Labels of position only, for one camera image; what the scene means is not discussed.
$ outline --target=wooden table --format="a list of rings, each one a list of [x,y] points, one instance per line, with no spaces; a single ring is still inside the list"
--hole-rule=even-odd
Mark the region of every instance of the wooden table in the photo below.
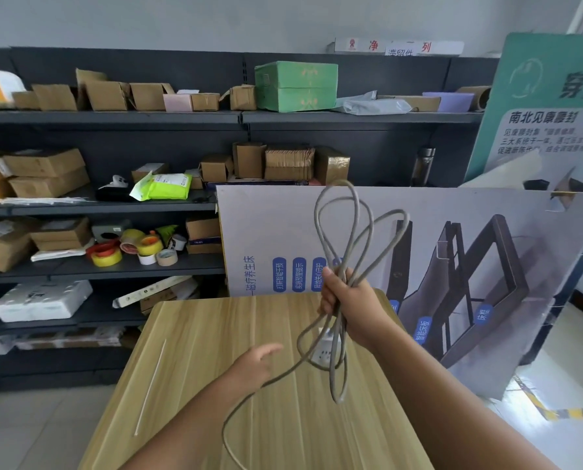
[[[251,345],[280,341],[273,372],[288,369],[318,303],[319,294],[294,293],[156,305],[79,468],[117,469]],[[328,373],[304,364],[234,416],[229,442],[250,470],[432,470],[374,357],[349,343],[343,404],[330,397]],[[202,468],[236,469],[221,438]]]

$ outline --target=yellow black striped tape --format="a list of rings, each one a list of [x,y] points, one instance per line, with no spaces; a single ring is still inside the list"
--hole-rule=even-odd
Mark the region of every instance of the yellow black striped tape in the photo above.
[[[546,420],[560,420],[560,419],[583,419],[583,407],[571,407],[569,409],[559,409],[557,411],[551,411],[547,409],[544,404],[537,398],[537,396],[529,389],[529,387],[522,382],[522,380],[514,376],[513,377],[520,386],[520,389],[527,395],[529,400],[533,405],[540,411],[540,414]]]

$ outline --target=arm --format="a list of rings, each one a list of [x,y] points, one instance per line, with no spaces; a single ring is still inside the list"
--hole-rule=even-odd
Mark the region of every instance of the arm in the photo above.
[[[271,343],[249,349],[219,378],[210,382],[133,455],[121,470],[199,469],[224,419],[245,396],[270,378],[267,355],[283,348]]]
[[[320,313],[336,297],[350,337],[376,358],[437,470],[557,467],[385,314],[367,281],[348,287],[324,268]]]

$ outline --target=tiled floor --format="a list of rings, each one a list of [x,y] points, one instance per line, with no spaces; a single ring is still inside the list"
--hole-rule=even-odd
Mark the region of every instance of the tiled floor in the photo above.
[[[569,306],[517,375],[547,409],[583,407],[583,313]],[[114,387],[0,394],[0,470],[76,469]],[[583,470],[583,419],[548,421],[512,380],[486,401],[563,470]]]

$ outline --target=coiled cable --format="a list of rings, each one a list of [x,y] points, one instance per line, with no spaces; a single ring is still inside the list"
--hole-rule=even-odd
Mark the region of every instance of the coiled cable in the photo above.
[[[351,195],[331,199],[323,206],[320,206],[320,202],[321,202],[322,198],[324,197],[324,195],[327,193],[327,191],[329,189],[331,189],[334,186],[347,187],[350,190]],[[321,222],[320,222],[321,215],[322,215],[322,212],[324,211],[324,209],[329,204],[333,204],[333,203],[336,203],[339,201],[352,201],[354,204],[354,218],[353,218],[353,223],[352,223],[352,230],[350,231],[350,238],[348,239],[348,244],[346,245],[346,250],[343,254],[341,262],[338,262],[339,256],[335,252],[333,244],[331,244],[331,242],[328,240],[326,235],[324,235],[324,231],[321,227]],[[359,216],[360,216],[361,206],[363,206],[365,208],[365,210],[368,214],[368,225],[355,238],[355,234],[357,232],[357,228],[358,228],[358,224],[359,224]],[[372,262],[368,266],[368,268],[366,268],[366,270],[364,270],[362,273],[359,273],[358,269],[361,266],[361,263],[364,261],[365,255],[367,254],[368,249],[370,248],[370,243],[372,242],[372,235],[374,233],[374,226],[376,224],[378,224],[379,222],[383,221],[384,219],[387,219],[388,217],[391,217],[391,216],[396,215],[396,214],[401,214],[403,217],[402,225],[400,228],[397,228],[396,235],[389,242],[387,247],[379,254],[379,256],[376,258],[376,260],[374,260],[374,262]],[[350,183],[347,180],[336,180],[331,185],[322,189],[321,193],[319,194],[319,196],[315,202],[315,209],[313,211],[313,220],[315,222],[315,230],[318,233],[319,241],[322,244],[322,248],[324,249],[324,254],[326,255],[327,263],[331,267],[338,264],[338,266],[339,266],[339,270],[338,270],[339,278],[344,283],[350,284],[351,287],[357,286],[359,284],[359,282],[364,280],[366,278],[366,276],[370,272],[372,272],[372,270],[374,268],[376,268],[376,266],[379,265],[379,263],[383,260],[383,258],[385,258],[385,256],[387,254],[389,254],[389,252],[391,252],[391,250],[398,244],[398,242],[400,242],[403,235],[405,234],[405,231],[407,230],[407,228],[409,226],[409,214],[406,211],[403,211],[402,209],[392,209],[391,211],[388,211],[388,212],[384,213],[383,215],[379,216],[378,218],[374,219],[374,214],[372,213],[372,210],[370,209],[370,207],[367,205],[367,203],[365,201],[359,199],[356,189],[354,188],[352,183]],[[348,261],[350,260],[350,255],[352,254],[352,251],[355,249],[356,245],[358,245],[358,243],[361,240],[363,240],[364,238],[365,238],[364,249],[361,252],[359,260],[357,261],[355,267],[352,270],[352,274],[351,274],[350,278],[347,278],[346,277],[346,267],[347,267]],[[339,301],[337,301],[335,303],[332,315],[319,315],[318,318],[316,318],[313,321],[313,323],[311,323],[309,326],[307,326],[298,335],[298,339],[296,340],[296,348],[298,349],[298,353],[300,353],[300,360],[297,363],[295,363],[291,368],[289,368],[287,371],[285,371],[285,372],[279,374],[278,376],[273,377],[269,381],[265,382],[263,384],[263,386],[261,386],[261,389],[263,389],[264,387],[267,387],[267,386],[271,386],[272,384],[287,377],[288,375],[293,373],[302,363],[309,361],[309,363],[312,366],[316,367],[317,369],[322,370],[322,371],[328,371],[331,397],[333,398],[333,401],[335,401],[337,404],[340,404],[343,402],[345,395],[346,395],[346,389],[348,388],[348,356],[346,353],[346,337],[347,337],[346,319],[343,316],[343,314],[340,313],[340,305],[341,304],[339,303]],[[332,318],[334,318],[334,324],[331,327],[330,322],[331,322]],[[317,338],[315,338],[315,340],[311,343],[311,346],[309,347],[309,349],[305,352],[301,346],[302,339],[304,338],[304,336],[307,333],[311,332],[311,330],[313,330],[314,328],[319,328],[320,322],[322,320],[324,321],[324,323],[321,325],[321,331],[319,332]],[[332,335],[333,335],[333,343],[331,345],[330,363],[329,363],[329,366],[327,368],[327,367],[319,365],[318,363],[314,363],[313,361],[311,361],[310,358],[313,355],[313,352],[315,351],[315,348],[318,346],[320,340],[324,337],[324,335],[327,332],[329,332],[329,330],[330,330],[330,332],[332,332]],[[338,346],[339,341],[341,342],[342,346],[340,348],[339,357],[337,357],[337,346]],[[342,385],[341,391],[338,393],[337,389],[336,389],[336,384],[335,384],[335,371],[338,370],[342,364],[343,364],[343,385]],[[233,418],[233,415],[235,415],[235,413],[241,408],[241,406],[243,406],[243,404],[245,404],[248,401],[248,399],[250,399],[253,395],[254,395],[254,393],[249,394],[239,404],[237,404],[237,406],[233,409],[233,411],[228,415],[228,417],[224,421],[224,425],[222,426],[222,443],[224,444],[224,448],[228,452],[228,455],[230,455],[230,457],[233,459],[233,461],[236,463],[236,465],[241,470],[248,470],[248,469],[241,464],[239,459],[235,456],[235,454],[231,450],[230,446],[228,445],[225,431],[226,431],[226,426],[228,425],[228,422],[230,421],[230,419]]]

